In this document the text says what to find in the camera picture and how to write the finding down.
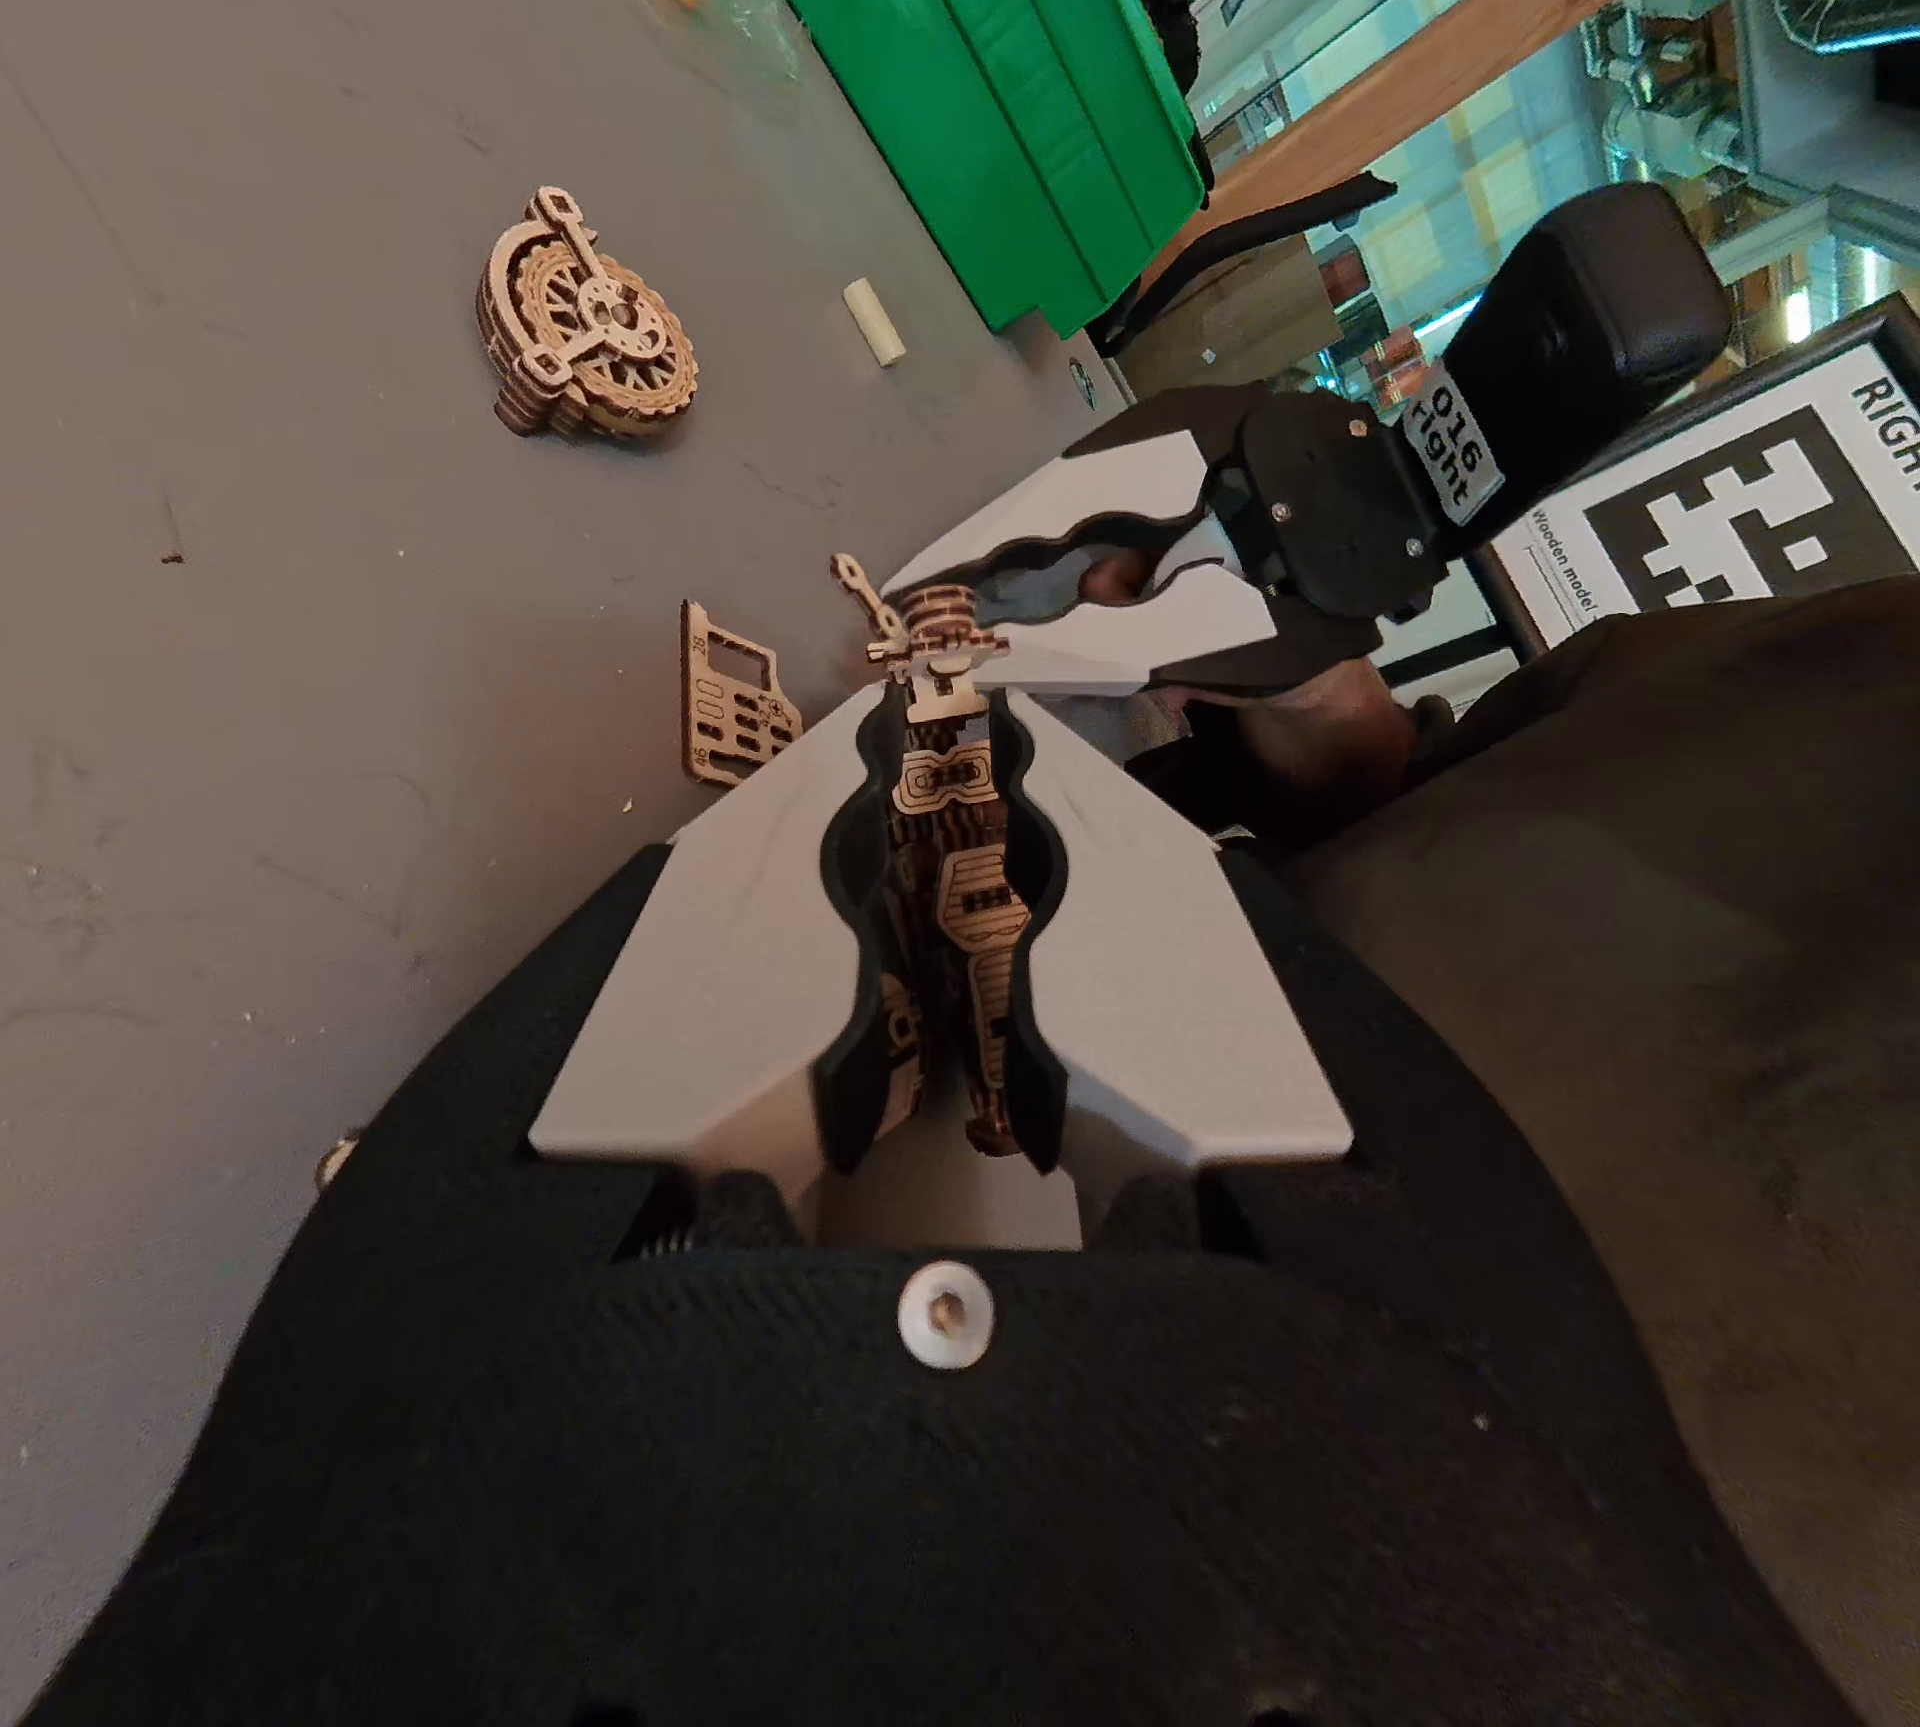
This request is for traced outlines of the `small slotted wooden piece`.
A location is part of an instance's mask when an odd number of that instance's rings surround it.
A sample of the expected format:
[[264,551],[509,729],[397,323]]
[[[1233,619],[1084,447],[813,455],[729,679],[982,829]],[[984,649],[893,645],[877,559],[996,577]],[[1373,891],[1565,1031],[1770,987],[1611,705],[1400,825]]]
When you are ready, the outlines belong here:
[[721,629],[691,597],[682,599],[680,633],[684,771],[739,785],[801,737],[801,711],[770,645]]

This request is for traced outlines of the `wooden wheel assembly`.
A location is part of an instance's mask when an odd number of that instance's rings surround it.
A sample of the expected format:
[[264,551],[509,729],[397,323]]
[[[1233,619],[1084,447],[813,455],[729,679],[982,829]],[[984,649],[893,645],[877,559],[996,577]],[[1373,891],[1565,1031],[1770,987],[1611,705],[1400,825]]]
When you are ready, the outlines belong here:
[[646,439],[676,425],[697,393],[677,315],[602,253],[562,187],[535,189],[495,237],[474,315],[495,373],[491,413],[519,437]]

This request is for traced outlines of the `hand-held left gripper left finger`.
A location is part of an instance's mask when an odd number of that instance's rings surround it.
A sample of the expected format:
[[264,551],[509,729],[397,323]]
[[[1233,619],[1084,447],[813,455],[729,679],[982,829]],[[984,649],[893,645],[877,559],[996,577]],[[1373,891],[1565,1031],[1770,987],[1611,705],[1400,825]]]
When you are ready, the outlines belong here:
[[676,835],[531,1121],[538,1155],[745,1169],[796,1201],[918,1109],[902,743],[903,691],[864,687]]

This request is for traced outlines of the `framed marker sign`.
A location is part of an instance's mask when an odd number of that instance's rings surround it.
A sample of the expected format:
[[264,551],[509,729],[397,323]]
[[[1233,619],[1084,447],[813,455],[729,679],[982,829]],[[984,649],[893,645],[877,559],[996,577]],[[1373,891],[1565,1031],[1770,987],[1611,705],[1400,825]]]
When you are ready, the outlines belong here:
[[1912,577],[1915,395],[1887,295],[1663,407],[1467,567],[1521,657],[1609,615]]

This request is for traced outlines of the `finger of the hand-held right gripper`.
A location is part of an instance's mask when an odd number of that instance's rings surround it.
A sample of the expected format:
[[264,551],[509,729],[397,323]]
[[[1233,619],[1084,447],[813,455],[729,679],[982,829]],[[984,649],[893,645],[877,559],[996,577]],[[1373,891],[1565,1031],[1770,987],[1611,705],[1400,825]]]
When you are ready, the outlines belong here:
[[1142,551],[1143,591],[1220,561],[1206,509],[1209,461],[1188,429],[1084,443],[927,543],[879,587],[890,605],[932,585],[969,587],[977,605],[1076,605],[1099,559]]
[[999,607],[989,627],[1006,637],[1006,649],[982,663],[982,683],[1140,691],[1175,663],[1261,641],[1274,629],[1265,597],[1243,577],[1216,519],[1092,519],[1049,529],[997,519],[972,529],[972,573],[989,587],[1101,551],[1151,553],[1140,595],[1126,603],[1076,597],[1046,617]]

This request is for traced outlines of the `wooden motorbike body assembly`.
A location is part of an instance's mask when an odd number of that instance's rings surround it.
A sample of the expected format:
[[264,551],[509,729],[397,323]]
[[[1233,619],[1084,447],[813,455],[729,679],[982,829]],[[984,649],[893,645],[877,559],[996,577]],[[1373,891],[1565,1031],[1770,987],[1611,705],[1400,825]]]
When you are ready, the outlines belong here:
[[1008,805],[996,781],[977,667],[1006,637],[976,619],[969,587],[932,585],[896,605],[909,651],[872,659],[903,691],[891,795],[891,913],[922,1011],[922,1067],[966,1097],[966,1137],[1017,1153],[1003,1079],[1013,951],[1029,909],[1006,875]]

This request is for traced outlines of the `green plastic bin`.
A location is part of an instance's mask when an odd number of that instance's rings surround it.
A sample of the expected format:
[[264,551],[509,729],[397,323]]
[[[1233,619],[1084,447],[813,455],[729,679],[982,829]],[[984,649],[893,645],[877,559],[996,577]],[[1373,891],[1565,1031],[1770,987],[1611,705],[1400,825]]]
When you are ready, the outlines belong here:
[[980,319],[1088,327],[1204,199],[1142,0],[786,0]]

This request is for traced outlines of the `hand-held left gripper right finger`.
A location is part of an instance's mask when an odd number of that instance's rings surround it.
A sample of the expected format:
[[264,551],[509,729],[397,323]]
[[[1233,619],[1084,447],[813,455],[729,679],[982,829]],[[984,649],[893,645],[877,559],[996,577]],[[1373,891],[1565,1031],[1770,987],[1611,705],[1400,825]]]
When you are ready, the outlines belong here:
[[987,697],[1026,909],[1006,1113],[1106,1211],[1146,1175],[1341,1159],[1354,1129],[1211,839],[1019,689]]

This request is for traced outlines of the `person's right hand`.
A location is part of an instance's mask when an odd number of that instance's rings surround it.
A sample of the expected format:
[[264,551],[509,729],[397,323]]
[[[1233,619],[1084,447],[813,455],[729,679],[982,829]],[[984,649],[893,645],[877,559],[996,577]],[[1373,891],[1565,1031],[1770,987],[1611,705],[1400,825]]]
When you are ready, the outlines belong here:
[[1456,727],[1445,697],[1400,703],[1367,659],[1268,699],[1189,693],[1183,733],[1126,771],[1206,833],[1299,851],[1394,799]]

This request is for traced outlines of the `grey desk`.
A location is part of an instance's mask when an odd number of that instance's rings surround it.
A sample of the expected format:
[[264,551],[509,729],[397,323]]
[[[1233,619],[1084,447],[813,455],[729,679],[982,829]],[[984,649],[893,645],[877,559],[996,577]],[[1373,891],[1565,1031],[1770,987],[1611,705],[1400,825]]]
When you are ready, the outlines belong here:
[[[704,803],[680,599],[824,715],[829,553],[884,577],[1118,399],[980,321],[808,51],[724,83],[633,0],[1,0],[1,35],[14,1722],[325,1149]],[[494,415],[474,289],[544,185],[684,325],[657,435]]]

